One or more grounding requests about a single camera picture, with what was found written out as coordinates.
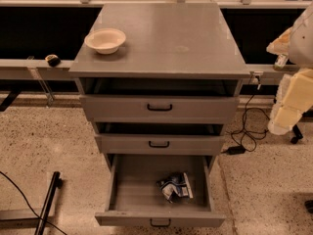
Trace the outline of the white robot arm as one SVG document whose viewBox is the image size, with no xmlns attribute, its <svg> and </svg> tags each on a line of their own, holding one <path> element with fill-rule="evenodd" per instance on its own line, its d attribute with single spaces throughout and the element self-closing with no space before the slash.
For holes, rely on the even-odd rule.
<svg viewBox="0 0 313 235">
<path fill-rule="evenodd" d="M 268 122 L 272 134 L 284 135 L 313 107 L 313 3 L 266 51 L 278 56 L 274 65 L 277 69 L 286 61 L 299 66 L 297 73 L 285 74 L 280 81 Z"/>
</svg>

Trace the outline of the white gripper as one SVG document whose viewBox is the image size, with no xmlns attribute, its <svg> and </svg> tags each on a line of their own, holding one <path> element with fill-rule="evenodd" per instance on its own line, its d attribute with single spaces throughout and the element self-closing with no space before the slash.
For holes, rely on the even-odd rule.
<svg viewBox="0 0 313 235">
<path fill-rule="evenodd" d="M 290 49 L 291 28 L 272 41 L 266 51 L 274 55 L 287 55 Z M 283 107 L 275 105 L 270 114 L 268 129 L 272 134 L 284 135 L 299 122 L 302 113 L 313 106 L 313 70 L 301 69 L 291 77 Z"/>
</svg>

